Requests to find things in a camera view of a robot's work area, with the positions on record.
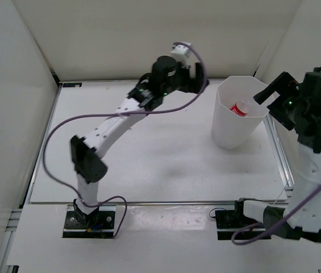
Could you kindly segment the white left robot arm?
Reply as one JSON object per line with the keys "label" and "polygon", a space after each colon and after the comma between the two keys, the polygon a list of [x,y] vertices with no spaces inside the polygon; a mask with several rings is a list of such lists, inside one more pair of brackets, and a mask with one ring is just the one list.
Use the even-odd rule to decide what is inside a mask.
{"label": "white left robot arm", "polygon": [[110,147],[134,124],[159,107],[165,96],[176,90],[199,94],[201,87],[208,83],[200,63],[196,63],[195,76],[191,77],[188,65],[170,56],[160,56],[152,70],[142,75],[127,94],[113,117],[106,118],[85,136],[71,138],[70,154],[80,193],[73,205],[76,220],[81,225],[90,228],[97,223],[98,183],[108,170],[102,159]]}

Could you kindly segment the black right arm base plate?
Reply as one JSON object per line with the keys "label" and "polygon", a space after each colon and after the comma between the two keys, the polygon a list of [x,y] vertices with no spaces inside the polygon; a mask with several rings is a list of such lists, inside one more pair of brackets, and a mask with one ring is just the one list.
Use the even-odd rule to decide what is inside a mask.
{"label": "black right arm base plate", "polygon": [[[257,224],[256,220],[248,218],[236,210],[214,208],[209,211],[209,217],[216,221],[216,229],[219,241],[230,241],[233,233],[245,226]],[[249,240],[265,231],[262,225],[252,227],[239,233],[237,241]]]}

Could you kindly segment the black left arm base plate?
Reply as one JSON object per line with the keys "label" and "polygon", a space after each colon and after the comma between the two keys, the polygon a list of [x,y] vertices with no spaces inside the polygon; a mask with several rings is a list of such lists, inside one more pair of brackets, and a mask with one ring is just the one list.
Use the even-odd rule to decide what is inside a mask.
{"label": "black left arm base plate", "polygon": [[87,223],[81,220],[73,207],[68,207],[62,230],[63,238],[75,239],[112,239],[116,208],[114,206],[100,207],[94,211]]}

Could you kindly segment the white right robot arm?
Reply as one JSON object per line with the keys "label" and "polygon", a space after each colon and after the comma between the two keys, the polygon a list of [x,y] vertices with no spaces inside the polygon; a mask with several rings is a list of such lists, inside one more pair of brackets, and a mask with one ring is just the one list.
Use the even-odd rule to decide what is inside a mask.
{"label": "white right robot arm", "polygon": [[242,208],[234,212],[234,222],[242,228],[231,241],[243,246],[275,235],[321,243],[321,68],[307,72],[301,83],[282,72],[253,99],[262,104],[273,93],[279,96],[268,105],[269,114],[298,136],[293,193],[286,208],[242,199]]}

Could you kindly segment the red label plastic bottle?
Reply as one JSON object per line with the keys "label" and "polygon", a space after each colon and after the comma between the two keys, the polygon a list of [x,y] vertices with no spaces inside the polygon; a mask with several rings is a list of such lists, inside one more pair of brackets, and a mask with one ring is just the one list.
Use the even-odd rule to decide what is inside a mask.
{"label": "red label plastic bottle", "polygon": [[231,107],[230,110],[240,116],[240,117],[246,117],[254,105],[254,100],[252,99],[243,99],[235,102]]}

